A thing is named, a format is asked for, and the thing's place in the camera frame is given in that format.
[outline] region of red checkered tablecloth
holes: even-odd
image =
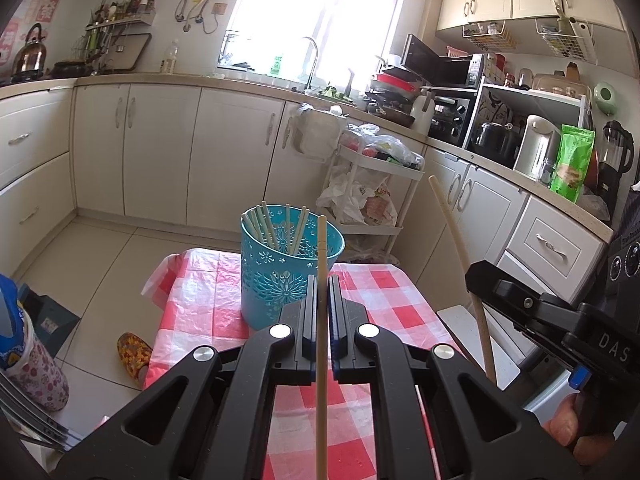
[[[402,270],[391,265],[335,264],[342,294],[363,304],[371,322],[408,344],[455,346],[443,324]],[[145,388],[199,345],[241,345],[253,332],[240,316],[240,255],[193,249],[168,256],[143,294],[164,310]],[[330,480],[376,478],[369,387],[328,382]],[[315,478],[315,386],[278,386],[265,480]]]

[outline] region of power outlet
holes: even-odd
[[[212,14],[222,16],[226,12],[226,4],[213,4]]]

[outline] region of red poster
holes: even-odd
[[[11,51],[14,48],[19,26],[20,22],[18,20],[11,20],[2,36],[0,36],[0,66],[6,65],[11,61]]]
[[[36,21],[41,23],[51,23],[53,19],[53,13],[56,12],[56,7],[60,0],[40,0],[41,6],[36,16]]]

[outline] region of tiled floor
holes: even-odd
[[[20,282],[82,318],[57,355],[70,388],[57,420],[88,434],[138,394],[116,342],[133,332],[153,345],[161,310],[140,291],[165,256],[194,247],[238,245],[76,217],[27,270]]]

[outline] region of finger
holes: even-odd
[[[599,462],[616,443],[612,434],[584,436],[574,448],[574,457],[580,465],[593,465]]]
[[[578,416],[574,411],[575,397],[573,394],[562,400],[549,424],[551,436],[561,446],[568,446],[578,435]]]

